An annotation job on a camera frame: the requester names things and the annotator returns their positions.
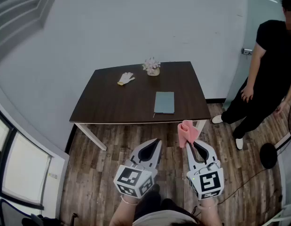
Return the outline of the pink bangle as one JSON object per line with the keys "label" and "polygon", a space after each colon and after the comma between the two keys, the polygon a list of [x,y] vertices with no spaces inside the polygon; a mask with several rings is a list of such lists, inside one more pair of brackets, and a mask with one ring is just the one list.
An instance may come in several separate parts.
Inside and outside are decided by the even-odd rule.
{"label": "pink bangle", "polygon": [[214,199],[205,199],[205,200],[201,200],[198,203],[198,208],[201,210],[209,210],[213,207],[216,207],[218,205],[218,201],[215,201]]}

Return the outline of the white work glove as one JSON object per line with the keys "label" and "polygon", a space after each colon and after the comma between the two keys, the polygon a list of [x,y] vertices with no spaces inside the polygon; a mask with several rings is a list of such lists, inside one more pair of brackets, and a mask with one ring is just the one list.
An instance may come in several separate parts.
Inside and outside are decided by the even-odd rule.
{"label": "white work glove", "polygon": [[123,73],[120,80],[118,81],[118,85],[123,86],[134,79],[135,77],[133,76],[133,73],[131,72]]}

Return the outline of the grey panelled door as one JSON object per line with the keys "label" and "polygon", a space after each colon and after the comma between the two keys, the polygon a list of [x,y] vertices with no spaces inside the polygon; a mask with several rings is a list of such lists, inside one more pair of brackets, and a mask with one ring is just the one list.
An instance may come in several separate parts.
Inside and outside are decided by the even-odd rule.
{"label": "grey panelled door", "polygon": [[55,0],[0,0],[0,62],[44,28]]}

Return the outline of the person's black trousers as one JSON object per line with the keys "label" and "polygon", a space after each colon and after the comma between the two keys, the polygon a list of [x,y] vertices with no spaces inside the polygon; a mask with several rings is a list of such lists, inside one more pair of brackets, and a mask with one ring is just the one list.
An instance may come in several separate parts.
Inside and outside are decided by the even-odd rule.
{"label": "person's black trousers", "polygon": [[160,186],[158,184],[154,184],[154,186],[137,203],[134,214],[134,221],[147,214],[160,210],[174,210],[181,213],[186,212],[173,200],[169,198],[162,199],[162,196],[160,195]]}

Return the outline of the window with dark frame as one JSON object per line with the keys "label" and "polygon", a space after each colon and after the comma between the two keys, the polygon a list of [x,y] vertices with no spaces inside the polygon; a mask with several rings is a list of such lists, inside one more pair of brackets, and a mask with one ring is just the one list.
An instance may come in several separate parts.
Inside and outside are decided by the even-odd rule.
{"label": "window with dark frame", "polygon": [[51,159],[0,112],[0,198],[43,210]]}

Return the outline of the pink flowers in cream pot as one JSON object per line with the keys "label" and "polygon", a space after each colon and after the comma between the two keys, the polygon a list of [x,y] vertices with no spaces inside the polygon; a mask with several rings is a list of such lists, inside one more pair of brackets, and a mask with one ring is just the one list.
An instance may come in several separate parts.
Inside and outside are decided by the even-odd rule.
{"label": "pink flowers in cream pot", "polygon": [[143,70],[147,72],[148,76],[158,76],[160,74],[160,66],[161,63],[151,57],[150,59],[146,59],[142,64]]}

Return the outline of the person's right forearm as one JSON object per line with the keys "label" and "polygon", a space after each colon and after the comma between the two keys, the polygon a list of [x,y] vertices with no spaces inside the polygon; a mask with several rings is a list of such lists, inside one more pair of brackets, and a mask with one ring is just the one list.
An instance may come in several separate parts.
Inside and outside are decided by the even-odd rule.
{"label": "person's right forearm", "polygon": [[218,206],[209,210],[201,210],[201,222],[204,224],[204,226],[222,226],[222,222],[218,214]]}

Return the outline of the frosted glass door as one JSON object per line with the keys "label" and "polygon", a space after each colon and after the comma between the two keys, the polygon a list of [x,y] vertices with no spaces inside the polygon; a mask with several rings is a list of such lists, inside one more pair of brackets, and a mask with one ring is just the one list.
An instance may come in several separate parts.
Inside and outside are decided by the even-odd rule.
{"label": "frosted glass door", "polygon": [[241,49],[254,49],[259,25],[268,20],[284,20],[281,0],[246,0],[244,42],[239,49],[240,57],[235,76],[228,91],[223,108],[227,109],[238,90],[248,77],[252,56],[242,55]]}

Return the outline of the person's left forearm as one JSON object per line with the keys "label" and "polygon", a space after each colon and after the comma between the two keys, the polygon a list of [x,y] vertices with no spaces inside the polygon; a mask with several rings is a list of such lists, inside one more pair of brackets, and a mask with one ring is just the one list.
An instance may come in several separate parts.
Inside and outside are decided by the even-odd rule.
{"label": "person's left forearm", "polygon": [[112,216],[109,226],[132,226],[138,202],[138,198],[122,195],[121,202]]}

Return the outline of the blue-grey notebook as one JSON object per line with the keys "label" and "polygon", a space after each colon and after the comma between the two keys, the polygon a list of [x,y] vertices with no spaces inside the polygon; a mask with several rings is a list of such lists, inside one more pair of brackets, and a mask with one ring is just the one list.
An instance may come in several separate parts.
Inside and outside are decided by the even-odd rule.
{"label": "blue-grey notebook", "polygon": [[156,92],[154,115],[160,114],[174,114],[174,92]]}

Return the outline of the person's beige shirt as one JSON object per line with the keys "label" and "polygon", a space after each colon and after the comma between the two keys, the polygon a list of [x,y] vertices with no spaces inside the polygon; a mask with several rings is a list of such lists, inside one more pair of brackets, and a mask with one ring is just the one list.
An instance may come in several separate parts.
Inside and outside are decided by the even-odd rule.
{"label": "person's beige shirt", "polygon": [[174,211],[161,210],[146,214],[133,222],[133,226],[171,226],[172,223],[192,222],[199,225],[192,217]]}

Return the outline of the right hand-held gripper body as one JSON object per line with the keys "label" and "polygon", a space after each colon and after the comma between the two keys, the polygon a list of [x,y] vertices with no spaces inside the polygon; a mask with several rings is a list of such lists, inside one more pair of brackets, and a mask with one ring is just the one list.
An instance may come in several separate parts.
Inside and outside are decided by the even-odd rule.
{"label": "right hand-held gripper body", "polygon": [[223,168],[220,161],[211,162],[201,169],[193,169],[187,173],[189,184],[198,200],[219,196],[224,189]]}

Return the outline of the white table leg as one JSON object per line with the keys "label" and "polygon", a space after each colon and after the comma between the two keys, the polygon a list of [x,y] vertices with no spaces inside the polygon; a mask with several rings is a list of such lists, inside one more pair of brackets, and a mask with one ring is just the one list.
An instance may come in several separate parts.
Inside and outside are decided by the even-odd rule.
{"label": "white table leg", "polygon": [[95,134],[87,127],[87,125],[82,123],[75,123],[75,125],[101,150],[107,151],[107,147],[95,136]]}
{"label": "white table leg", "polygon": [[199,135],[201,134],[201,132],[202,132],[202,130],[203,130],[205,124],[206,124],[206,121],[207,120],[198,120],[198,121],[196,121],[196,126],[195,127],[196,127]]}

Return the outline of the pink cloth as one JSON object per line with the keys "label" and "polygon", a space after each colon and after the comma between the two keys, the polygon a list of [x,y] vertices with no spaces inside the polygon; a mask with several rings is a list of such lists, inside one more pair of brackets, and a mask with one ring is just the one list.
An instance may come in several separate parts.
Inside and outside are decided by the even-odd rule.
{"label": "pink cloth", "polygon": [[180,148],[184,148],[187,142],[192,144],[200,134],[191,120],[184,120],[179,123],[177,129]]}

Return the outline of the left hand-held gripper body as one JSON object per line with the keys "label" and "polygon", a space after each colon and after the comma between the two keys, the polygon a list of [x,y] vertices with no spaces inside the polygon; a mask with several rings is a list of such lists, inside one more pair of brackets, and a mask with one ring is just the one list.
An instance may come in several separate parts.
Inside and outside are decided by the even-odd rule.
{"label": "left hand-held gripper body", "polygon": [[153,187],[157,169],[129,165],[119,166],[113,182],[121,194],[141,199]]}

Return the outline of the black office chair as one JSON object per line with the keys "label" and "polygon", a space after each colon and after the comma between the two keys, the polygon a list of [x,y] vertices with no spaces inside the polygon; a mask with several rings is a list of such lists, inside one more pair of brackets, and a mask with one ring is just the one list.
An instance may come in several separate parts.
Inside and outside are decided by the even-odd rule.
{"label": "black office chair", "polygon": [[0,199],[0,226],[66,226],[61,220],[42,215],[28,215]]}

